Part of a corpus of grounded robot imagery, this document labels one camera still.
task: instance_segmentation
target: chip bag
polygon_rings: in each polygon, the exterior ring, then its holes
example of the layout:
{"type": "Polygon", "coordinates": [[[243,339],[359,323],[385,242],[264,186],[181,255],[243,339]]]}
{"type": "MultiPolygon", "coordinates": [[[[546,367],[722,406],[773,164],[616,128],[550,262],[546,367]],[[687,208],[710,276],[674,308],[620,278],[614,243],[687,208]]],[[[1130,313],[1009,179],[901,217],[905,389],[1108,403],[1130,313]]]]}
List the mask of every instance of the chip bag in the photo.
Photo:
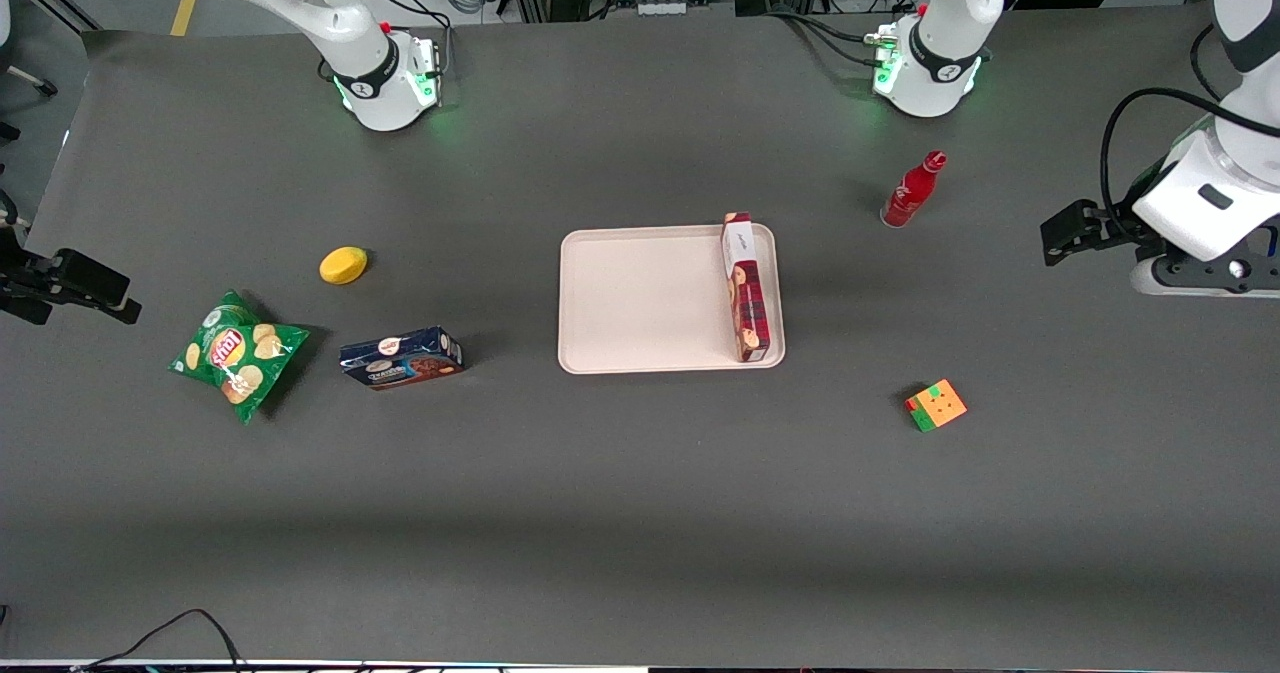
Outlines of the chip bag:
{"type": "Polygon", "coordinates": [[[302,328],[262,322],[228,290],[169,368],[218,386],[247,424],[307,335],[302,328]]]}

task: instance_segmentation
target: white tray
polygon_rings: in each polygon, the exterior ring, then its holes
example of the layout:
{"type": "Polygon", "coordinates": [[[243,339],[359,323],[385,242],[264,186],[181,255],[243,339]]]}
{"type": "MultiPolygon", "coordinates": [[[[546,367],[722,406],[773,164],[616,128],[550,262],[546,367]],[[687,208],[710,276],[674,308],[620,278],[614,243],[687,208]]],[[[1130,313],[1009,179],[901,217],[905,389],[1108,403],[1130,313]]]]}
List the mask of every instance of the white tray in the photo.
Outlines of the white tray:
{"type": "Polygon", "coordinates": [[[787,353],[773,232],[753,223],[769,349],[736,357],[721,226],[571,232],[561,243],[559,363],[571,374],[772,368],[787,353]]]}

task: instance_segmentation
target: rubik's cube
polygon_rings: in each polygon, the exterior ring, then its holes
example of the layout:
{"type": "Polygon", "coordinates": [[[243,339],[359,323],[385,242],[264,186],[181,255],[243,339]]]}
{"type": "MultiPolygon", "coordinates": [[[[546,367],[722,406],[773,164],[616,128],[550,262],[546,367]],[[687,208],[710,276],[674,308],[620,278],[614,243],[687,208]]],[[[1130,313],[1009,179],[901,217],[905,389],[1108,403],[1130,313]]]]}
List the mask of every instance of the rubik's cube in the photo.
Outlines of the rubik's cube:
{"type": "Polygon", "coordinates": [[[965,408],[964,400],[960,400],[960,395],[956,395],[955,389],[951,388],[951,381],[942,377],[941,381],[933,383],[932,386],[918,392],[906,400],[906,409],[911,413],[911,418],[915,418],[915,425],[920,427],[920,432],[929,432],[933,429],[943,426],[943,424],[950,424],[960,415],[964,415],[965,408]]]}

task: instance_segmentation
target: lay's logo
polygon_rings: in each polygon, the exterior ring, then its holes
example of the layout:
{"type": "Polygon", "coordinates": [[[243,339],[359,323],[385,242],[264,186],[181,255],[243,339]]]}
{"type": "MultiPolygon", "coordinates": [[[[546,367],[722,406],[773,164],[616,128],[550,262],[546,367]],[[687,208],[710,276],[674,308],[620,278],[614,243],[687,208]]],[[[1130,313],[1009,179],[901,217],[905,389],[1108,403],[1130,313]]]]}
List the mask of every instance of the lay's logo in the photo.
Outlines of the lay's logo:
{"type": "Polygon", "coordinates": [[[227,368],[238,363],[243,354],[244,336],[236,328],[228,328],[215,336],[214,345],[209,349],[209,362],[214,363],[215,368],[227,368]]]}

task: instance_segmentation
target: red bottle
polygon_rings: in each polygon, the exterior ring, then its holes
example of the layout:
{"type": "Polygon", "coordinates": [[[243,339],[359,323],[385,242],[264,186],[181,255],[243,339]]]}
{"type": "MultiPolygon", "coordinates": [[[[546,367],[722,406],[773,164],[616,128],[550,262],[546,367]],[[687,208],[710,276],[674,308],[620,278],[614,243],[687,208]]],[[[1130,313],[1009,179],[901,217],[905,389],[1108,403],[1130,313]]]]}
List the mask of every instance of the red bottle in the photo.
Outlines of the red bottle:
{"type": "Polygon", "coordinates": [[[915,216],[915,211],[924,205],[929,194],[933,194],[933,186],[938,182],[938,171],[947,164],[947,154],[941,150],[924,156],[924,162],[911,168],[897,184],[893,194],[888,196],[884,207],[881,209],[881,221],[886,226],[901,228],[915,216]]]}

